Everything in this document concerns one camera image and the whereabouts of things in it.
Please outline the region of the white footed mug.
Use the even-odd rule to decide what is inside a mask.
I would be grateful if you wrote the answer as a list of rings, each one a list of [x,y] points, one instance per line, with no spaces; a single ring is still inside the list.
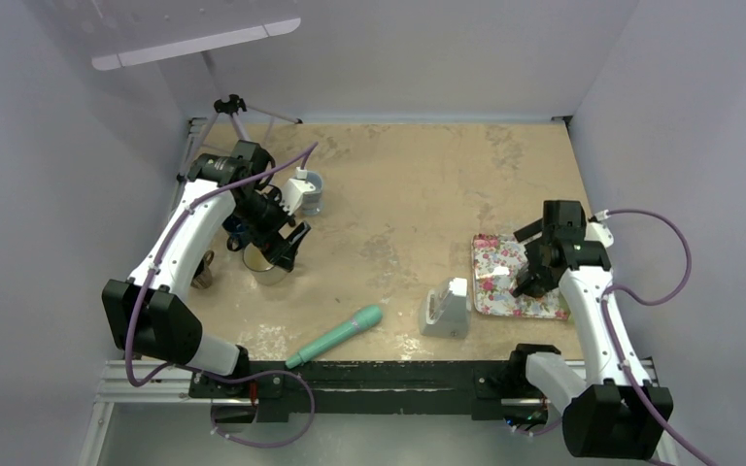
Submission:
[[[323,178],[318,172],[306,171],[303,181],[307,190],[302,197],[301,211],[305,216],[316,216],[323,210]]]

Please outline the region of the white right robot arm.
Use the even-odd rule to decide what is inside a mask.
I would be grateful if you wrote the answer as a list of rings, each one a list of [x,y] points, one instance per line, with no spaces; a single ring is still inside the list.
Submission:
[[[552,349],[518,345],[522,359],[509,365],[506,381],[521,395],[537,388],[551,402],[571,455],[649,460],[673,400],[652,384],[633,351],[609,290],[612,239],[592,233],[591,225],[580,202],[545,201],[541,218],[514,233],[526,263],[511,289],[514,297],[560,293],[575,322],[584,375]]]

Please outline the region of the cream mug black handle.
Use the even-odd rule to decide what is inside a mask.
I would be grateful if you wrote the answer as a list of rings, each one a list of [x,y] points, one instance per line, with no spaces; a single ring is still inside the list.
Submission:
[[[254,245],[248,245],[242,250],[242,262],[260,285],[276,285],[290,275],[290,271],[268,262]]]

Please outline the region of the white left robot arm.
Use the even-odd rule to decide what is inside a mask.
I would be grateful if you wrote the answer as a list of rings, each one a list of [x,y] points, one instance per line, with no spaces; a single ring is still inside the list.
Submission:
[[[260,144],[240,140],[229,155],[203,153],[191,163],[182,197],[152,249],[125,279],[107,281],[101,293],[131,385],[143,386],[154,377],[136,377],[133,357],[141,355],[159,360],[163,368],[208,373],[228,397],[248,390],[248,351],[205,330],[186,303],[188,291],[209,244],[231,219],[243,227],[244,242],[271,267],[293,270],[311,230],[295,213],[315,190],[306,169],[313,150],[278,164]]]

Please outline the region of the dark blue mug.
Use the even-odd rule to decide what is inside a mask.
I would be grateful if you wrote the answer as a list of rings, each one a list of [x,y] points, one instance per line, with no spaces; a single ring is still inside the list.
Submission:
[[[236,215],[229,216],[221,226],[227,233],[226,247],[229,251],[243,250],[251,243],[247,225]]]

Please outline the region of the brown small mug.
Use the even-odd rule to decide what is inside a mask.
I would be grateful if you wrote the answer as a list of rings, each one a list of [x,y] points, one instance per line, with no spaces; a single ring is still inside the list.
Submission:
[[[214,279],[210,266],[215,258],[213,250],[207,250],[199,262],[191,281],[191,286],[197,289],[207,289],[212,286]]]

